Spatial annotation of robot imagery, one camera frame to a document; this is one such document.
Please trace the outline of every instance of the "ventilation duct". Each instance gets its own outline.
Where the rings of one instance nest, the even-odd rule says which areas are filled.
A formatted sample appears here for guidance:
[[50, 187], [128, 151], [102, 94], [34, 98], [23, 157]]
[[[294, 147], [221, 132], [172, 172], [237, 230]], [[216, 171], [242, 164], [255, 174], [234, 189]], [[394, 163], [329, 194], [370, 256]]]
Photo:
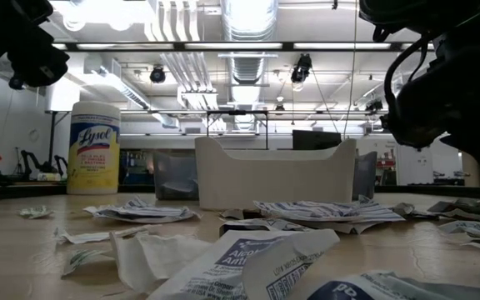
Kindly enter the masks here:
[[[271, 41], [277, 25], [278, 0], [221, 0], [225, 38], [232, 42]], [[252, 109], [260, 97], [260, 83], [266, 67], [266, 58], [229, 58], [231, 96], [234, 102], [251, 104]], [[237, 129], [248, 130], [254, 125], [235, 117]]]

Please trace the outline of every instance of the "ceiling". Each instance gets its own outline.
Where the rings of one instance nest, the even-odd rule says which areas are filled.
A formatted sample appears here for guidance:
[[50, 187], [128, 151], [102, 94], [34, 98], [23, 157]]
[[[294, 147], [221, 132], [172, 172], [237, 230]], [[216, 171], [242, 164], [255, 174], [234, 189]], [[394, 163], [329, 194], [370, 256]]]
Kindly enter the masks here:
[[[64, 1], [51, 1], [55, 8], [60, 8]], [[374, 26], [362, 19], [356, 19], [354, 1], [339, 1], [339, 9], [332, 10], [329, 4], [333, 2], [319, 2], [327, 8], [298, 9], [302, 5], [312, 6], [313, 1], [281, 0], [282, 8], [277, 12], [276, 41], [303, 42], [316, 41], [325, 43], [334, 42], [371, 42]], [[222, 41], [223, 25], [221, 15], [214, 14], [219, 8], [218, 0], [200, 0], [197, 2], [201, 11], [198, 14], [198, 27], [203, 41]], [[295, 9], [285, 9], [292, 5]], [[42, 27], [56, 38], [56, 42], [148, 42], [141, 23], [134, 23], [128, 30], [116, 31], [106, 23], [87, 23], [78, 32], [68, 31], [63, 25], [63, 15], [56, 11], [51, 16], [51, 22]], [[413, 43], [418, 40], [416, 33], [403, 30], [388, 38], [389, 42]], [[384, 73], [389, 68], [399, 52], [312, 52], [313, 71], [316, 76], [307, 78], [301, 92], [293, 92], [289, 72], [297, 62], [300, 52], [277, 52], [277, 58], [269, 58], [265, 72], [264, 83], [259, 99], [258, 108], [273, 110], [277, 97], [284, 98], [284, 107], [287, 110], [313, 110], [327, 106], [334, 110], [364, 109], [364, 94], [374, 88], [380, 92]], [[153, 65], [161, 62], [157, 52], [102, 52], [104, 62], [116, 59], [122, 65], [122, 78], [130, 82], [142, 94], [149, 98], [151, 104], [161, 109], [180, 109], [176, 100], [178, 85], [167, 71], [167, 81], [153, 84], [149, 80]], [[205, 61], [212, 79], [212, 85], [217, 89], [217, 102], [225, 105], [231, 101], [229, 97], [229, 76], [227, 61], [218, 58], [217, 52], [205, 52]], [[424, 66], [435, 58], [429, 53]], [[418, 65], [418, 53], [408, 58], [398, 69], [399, 76], [411, 73]], [[102, 101], [117, 104], [120, 107], [127, 105], [127, 99], [117, 90], [107, 86], [95, 86], [84, 94], [86, 98], [101, 99]]]

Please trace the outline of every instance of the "alcohol prep pad wrapper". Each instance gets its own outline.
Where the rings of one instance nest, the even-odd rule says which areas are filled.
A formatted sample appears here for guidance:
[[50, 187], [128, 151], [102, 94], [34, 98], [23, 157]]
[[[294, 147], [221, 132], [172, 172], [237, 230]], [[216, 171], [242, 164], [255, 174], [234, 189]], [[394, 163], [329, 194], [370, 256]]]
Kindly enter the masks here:
[[338, 241], [333, 230], [228, 231], [148, 300], [285, 299], [310, 265]]

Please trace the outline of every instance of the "table surface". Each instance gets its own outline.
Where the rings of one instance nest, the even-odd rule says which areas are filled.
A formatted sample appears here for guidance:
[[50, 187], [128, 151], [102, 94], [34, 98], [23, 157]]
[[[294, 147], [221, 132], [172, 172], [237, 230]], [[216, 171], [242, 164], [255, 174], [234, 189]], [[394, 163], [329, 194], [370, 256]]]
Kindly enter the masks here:
[[[155, 202], [153, 194], [138, 194]], [[55, 228], [70, 234], [98, 233], [137, 224], [93, 219], [83, 208], [102, 204], [123, 204], [133, 194], [112, 196], [50, 196], [0, 200], [0, 299], [134, 299], [145, 298], [128, 291], [119, 281], [113, 260], [78, 268], [61, 278], [66, 256], [77, 249], [110, 249], [106, 242], [57, 245]], [[413, 203], [426, 210], [440, 200], [411, 194], [378, 194], [380, 203]], [[17, 210], [47, 205], [49, 218], [28, 220]], [[157, 205], [187, 205], [199, 210], [197, 202], [157, 202]], [[398, 276], [433, 283], [454, 283], [480, 287], [480, 250], [458, 246], [437, 230], [440, 222], [411, 221], [381, 224], [362, 235], [338, 234], [341, 242], [315, 263], [302, 280], [316, 280], [318, 274], [340, 278], [372, 270], [390, 270]], [[194, 235], [204, 241], [218, 239], [223, 221], [217, 212], [203, 212], [201, 220], [164, 224], [164, 236]]]

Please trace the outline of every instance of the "overhead lamp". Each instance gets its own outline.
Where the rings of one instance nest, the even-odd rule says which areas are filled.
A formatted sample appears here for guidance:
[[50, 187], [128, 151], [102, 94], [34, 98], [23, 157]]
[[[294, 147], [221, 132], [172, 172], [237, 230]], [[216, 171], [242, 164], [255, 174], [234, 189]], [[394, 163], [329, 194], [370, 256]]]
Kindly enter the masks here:
[[269, 53], [218, 53], [219, 58], [279, 58], [277, 54]]
[[330, 9], [330, 10], [351, 10], [357, 11], [357, 7], [354, 3], [340, 3], [338, 4], [337, 9], [334, 8], [333, 3], [315, 3], [315, 2], [305, 2], [305, 3], [282, 3], [279, 4], [279, 9], [286, 10], [318, 10], [318, 9]]
[[122, 110], [121, 114], [148, 114], [148, 111]]
[[[401, 49], [402, 50], [407, 50], [407, 48], [409, 48], [412, 44], [411, 43], [404, 43], [402, 46], [401, 46]], [[434, 50], [434, 45], [429, 43], [427, 45], [427, 50]]]
[[61, 43], [54, 43], [52, 46], [55, 47], [58, 50], [63, 50], [63, 51], [68, 50], [68, 47], [66, 47], [66, 45], [61, 44]]
[[283, 44], [280, 42], [189, 42], [185, 44], [186, 49], [190, 50], [211, 50], [211, 49], [281, 49]]
[[297, 50], [384, 50], [392, 46], [389, 42], [296, 42], [293, 48]]
[[207, 111], [190, 111], [190, 110], [186, 110], [186, 111], [182, 111], [182, 110], [163, 110], [163, 111], [153, 111], [154, 113], [165, 113], [165, 114], [206, 114]]
[[127, 51], [138, 51], [138, 50], [173, 50], [173, 44], [163, 43], [163, 42], [145, 42], [145, 43], [129, 43], [129, 42], [119, 42], [119, 43], [88, 43], [80, 42], [77, 44], [77, 47], [81, 50], [88, 51], [97, 51], [97, 50], [127, 50]]

